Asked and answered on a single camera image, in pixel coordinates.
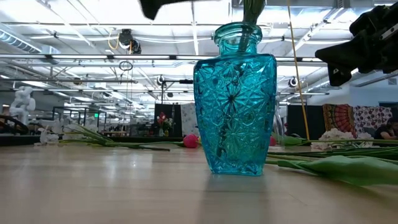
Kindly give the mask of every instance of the desk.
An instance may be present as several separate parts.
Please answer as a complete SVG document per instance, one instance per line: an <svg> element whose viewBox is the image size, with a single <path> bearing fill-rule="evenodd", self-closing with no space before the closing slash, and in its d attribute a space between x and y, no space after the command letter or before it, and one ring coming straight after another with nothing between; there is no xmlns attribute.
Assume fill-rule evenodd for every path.
<svg viewBox="0 0 398 224"><path fill-rule="evenodd" d="M123 135L126 134L125 131L100 131L100 133L104 134L105 136L107 134L110 134L111 136L114 134L115 136L118 136L118 137L122 137Z"/></svg>
<svg viewBox="0 0 398 224"><path fill-rule="evenodd" d="M398 189L361 188L266 165L213 175L201 149L0 148L0 223L384 224Z"/></svg>

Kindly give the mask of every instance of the starburst pattern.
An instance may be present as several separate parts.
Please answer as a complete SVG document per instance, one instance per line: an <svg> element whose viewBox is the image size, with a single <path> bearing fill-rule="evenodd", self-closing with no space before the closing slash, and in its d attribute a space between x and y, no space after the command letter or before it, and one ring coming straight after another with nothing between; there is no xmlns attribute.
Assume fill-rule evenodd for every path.
<svg viewBox="0 0 398 224"><path fill-rule="evenodd" d="M260 175L274 117L276 62L271 55L198 62L198 125L210 169Z"/></svg>

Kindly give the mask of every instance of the turquoise glass vase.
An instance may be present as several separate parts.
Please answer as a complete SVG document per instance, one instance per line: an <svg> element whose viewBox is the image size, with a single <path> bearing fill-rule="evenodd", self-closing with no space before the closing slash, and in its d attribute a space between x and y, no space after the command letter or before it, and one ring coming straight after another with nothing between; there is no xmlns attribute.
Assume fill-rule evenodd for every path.
<svg viewBox="0 0 398 224"><path fill-rule="evenodd" d="M234 22L215 32L220 56L195 65L195 109L210 170L261 175L275 112L276 59L257 54L260 27Z"/></svg>

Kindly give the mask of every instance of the wall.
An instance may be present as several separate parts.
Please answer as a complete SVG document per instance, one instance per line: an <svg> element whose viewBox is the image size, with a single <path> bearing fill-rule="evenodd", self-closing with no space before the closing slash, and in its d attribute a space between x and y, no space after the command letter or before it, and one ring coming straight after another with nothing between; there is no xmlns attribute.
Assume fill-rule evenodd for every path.
<svg viewBox="0 0 398 224"><path fill-rule="evenodd" d="M379 106L380 102L398 102L398 86L377 85L364 87L343 86L342 90L331 90L329 95L312 96L308 105L349 104L351 106Z"/></svg>

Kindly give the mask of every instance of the person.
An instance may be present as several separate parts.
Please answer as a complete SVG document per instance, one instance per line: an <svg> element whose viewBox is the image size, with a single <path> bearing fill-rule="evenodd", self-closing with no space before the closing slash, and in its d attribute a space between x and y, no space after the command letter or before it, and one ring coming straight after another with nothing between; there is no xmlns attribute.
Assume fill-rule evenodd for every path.
<svg viewBox="0 0 398 224"><path fill-rule="evenodd" d="M375 139L396 140L398 139L398 118L390 118L387 124L382 124L374 133Z"/></svg>

